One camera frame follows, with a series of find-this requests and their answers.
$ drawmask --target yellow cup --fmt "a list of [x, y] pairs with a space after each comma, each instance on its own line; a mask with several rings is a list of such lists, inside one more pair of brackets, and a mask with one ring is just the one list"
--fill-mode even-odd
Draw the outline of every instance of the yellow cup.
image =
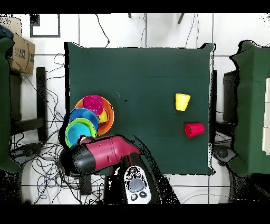
[[107, 116], [107, 113], [104, 109], [103, 109], [103, 112], [100, 115], [98, 115], [98, 117], [99, 117], [99, 123], [103, 123], [103, 122], [108, 121], [108, 116]]
[[176, 107], [176, 109], [181, 110], [181, 111], [185, 111], [187, 106], [188, 106], [189, 99], [190, 99], [190, 95], [175, 94], [175, 107]]

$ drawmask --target cardboard box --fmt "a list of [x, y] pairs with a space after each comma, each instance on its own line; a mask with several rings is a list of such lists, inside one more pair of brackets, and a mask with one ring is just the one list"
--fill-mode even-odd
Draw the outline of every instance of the cardboard box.
[[0, 16], [0, 25], [8, 28], [12, 33], [22, 36], [22, 24], [19, 18]]
[[35, 44], [20, 37], [16, 33], [14, 33], [13, 41], [12, 59], [9, 59], [11, 70], [25, 74], [33, 74]]

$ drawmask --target table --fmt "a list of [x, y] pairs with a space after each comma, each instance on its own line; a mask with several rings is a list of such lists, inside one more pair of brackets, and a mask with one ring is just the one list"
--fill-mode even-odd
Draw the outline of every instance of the table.
[[[107, 134], [138, 137], [163, 174], [212, 174], [208, 115], [213, 48], [86, 49], [65, 43], [66, 112], [84, 96], [100, 95], [115, 113]], [[186, 111], [175, 109], [175, 93], [191, 95]], [[205, 134], [187, 138], [184, 123], [197, 122], [204, 124]]]

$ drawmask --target stacked bowls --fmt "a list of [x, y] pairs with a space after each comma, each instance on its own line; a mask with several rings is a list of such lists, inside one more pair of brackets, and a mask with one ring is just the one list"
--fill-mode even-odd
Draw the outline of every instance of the stacked bowls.
[[103, 135], [111, 128], [113, 121], [113, 108], [105, 98], [98, 95], [86, 96], [71, 111], [65, 130], [66, 144], [71, 147], [81, 135], [94, 138]]

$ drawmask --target blue bowl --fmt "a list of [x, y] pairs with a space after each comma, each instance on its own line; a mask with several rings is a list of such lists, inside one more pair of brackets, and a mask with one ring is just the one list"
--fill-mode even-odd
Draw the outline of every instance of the blue bowl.
[[74, 145], [75, 143], [77, 143], [77, 140], [81, 135], [91, 136], [89, 128], [81, 123], [74, 124], [67, 132], [67, 140], [70, 142], [71, 145]]
[[95, 130], [98, 132], [99, 130], [99, 119], [97, 115], [92, 112], [91, 110], [88, 110], [86, 108], [75, 108], [74, 110], [71, 111], [70, 113], [70, 120], [69, 123], [76, 118], [85, 118], [89, 120], [93, 125]]

